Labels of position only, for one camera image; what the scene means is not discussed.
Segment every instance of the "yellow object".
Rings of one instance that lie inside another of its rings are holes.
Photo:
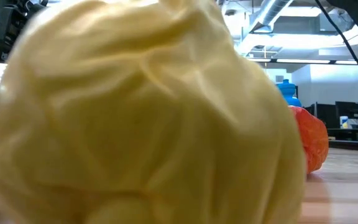
[[[0,85],[0,210],[20,224],[296,223],[291,111],[213,0],[37,16]]]

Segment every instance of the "ceiling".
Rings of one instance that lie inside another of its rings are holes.
[[[340,29],[342,26],[341,30],[358,56],[358,27],[346,11],[336,9],[326,1],[321,3]],[[294,0],[281,11],[272,34],[247,34],[244,37],[242,30],[250,26],[250,18],[253,13],[258,13],[261,4],[262,0],[229,0],[222,6],[226,24],[240,54],[255,58],[353,59],[337,32],[328,35],[327,32],[312,31],[316,22],[319,31],[333,28],[314,0]],[[299,68],[299,65],[279,63],[268,63],[267,66],[286,68],[288,72]]]

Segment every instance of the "blue container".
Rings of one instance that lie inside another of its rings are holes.
[[[280,89],[284,99],[287,101],[290,106],[299,106],[302,107],[301,102],[298,98],[294,97],[295,94],[295,85],[290,83],[289,80],[284,80],[283,83],[277,84],[278,89]]]

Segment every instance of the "wooden surface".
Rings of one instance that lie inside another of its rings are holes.
[[[358,224],[358,151],[330,149],[323,168],[308,176],[299,223]]]

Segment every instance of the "exposed ductwork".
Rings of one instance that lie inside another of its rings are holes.
[[[259,11],[258,22],[264,26],[272,25],[278,19],[280,11],[292,2],[293,0],[265,0]]]
[[[349,40],[358,36],[358,27],[354,27],[349,15],[331,14],[331,19]],[[248,34],[246,39],[239,42],[237,50],[242,54],[248,54],[257,45],[316,49],[341,45],[343,40],[325,16],[320,14],[317,17],[280,16],[273,32]]]
[[[280,12],[288,7],[293,0],[264,0],[260,10],[250,16],[250,26],[247,32],[262,29],[265,32],[273,30],[273,24],[280,16]]]

